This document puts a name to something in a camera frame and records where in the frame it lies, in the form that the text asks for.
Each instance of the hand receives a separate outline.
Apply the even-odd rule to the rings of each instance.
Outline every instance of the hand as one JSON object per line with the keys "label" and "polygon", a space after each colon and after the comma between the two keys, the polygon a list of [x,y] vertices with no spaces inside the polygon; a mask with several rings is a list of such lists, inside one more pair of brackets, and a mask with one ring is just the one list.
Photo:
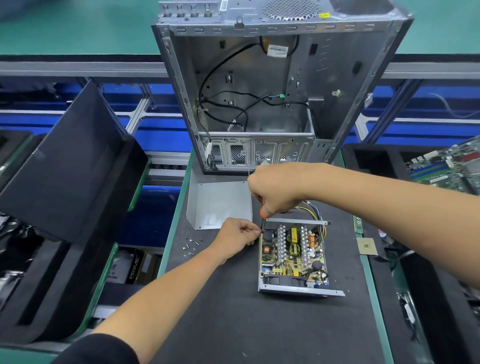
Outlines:
{"label": "hand", "polygon": [[260,214],[269,218],[297,206],[305,197],[312,163],[290,162],[258,166],[248,177],[252,195],[263,203]]}
{"label": "hand", "polygon": [[208,249],[223,264],[244,246],[252,245],[259,235],[260,228],[253,222],[242,218],[227,218]]}

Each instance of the person's right hand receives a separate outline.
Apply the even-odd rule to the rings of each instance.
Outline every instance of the person's right hand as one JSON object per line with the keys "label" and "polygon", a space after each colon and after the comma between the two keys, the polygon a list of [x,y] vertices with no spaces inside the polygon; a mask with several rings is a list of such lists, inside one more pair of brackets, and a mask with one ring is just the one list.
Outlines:
{"label": "person's right hand", "polygon": [[269,218],[288,211],[306,199],[305,183],[311,163],[290,162],[258,166],[248,177],[252,195],[263,203],[261,215]]}

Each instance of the black sleeve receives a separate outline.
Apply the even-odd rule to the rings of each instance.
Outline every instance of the black sleeve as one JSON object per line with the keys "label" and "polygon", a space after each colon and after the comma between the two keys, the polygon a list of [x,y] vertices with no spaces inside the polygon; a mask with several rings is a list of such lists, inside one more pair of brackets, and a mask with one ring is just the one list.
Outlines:
{"label": "black sleeve", "polygon": [[62,351],[52,364],[139,364],[137,354],[122,340],[91,334]]}

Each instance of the green table surface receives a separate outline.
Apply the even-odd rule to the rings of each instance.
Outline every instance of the green table surface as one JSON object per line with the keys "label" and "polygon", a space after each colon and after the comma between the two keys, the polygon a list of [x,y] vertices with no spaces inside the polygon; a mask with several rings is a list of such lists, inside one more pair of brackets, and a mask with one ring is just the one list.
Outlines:
{"label": "green table surface", "polygon": [[[416,17],[397,53],[480,54],[478,0],[396,0]],[[158,54],[158,0],[44,0],[0,21],[0,55]]]}

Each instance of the person's left hand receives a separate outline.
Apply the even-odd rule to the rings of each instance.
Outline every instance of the person's left hand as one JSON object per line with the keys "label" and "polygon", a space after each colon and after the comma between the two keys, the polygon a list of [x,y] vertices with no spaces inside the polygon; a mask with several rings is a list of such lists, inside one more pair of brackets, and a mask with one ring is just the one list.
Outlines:
{"label": "person's left hand", "polygon": [[246,245],[252,245],[260,235],[260,228],[242,218],[227,218],[208,249],[220,264],[232,258]]}

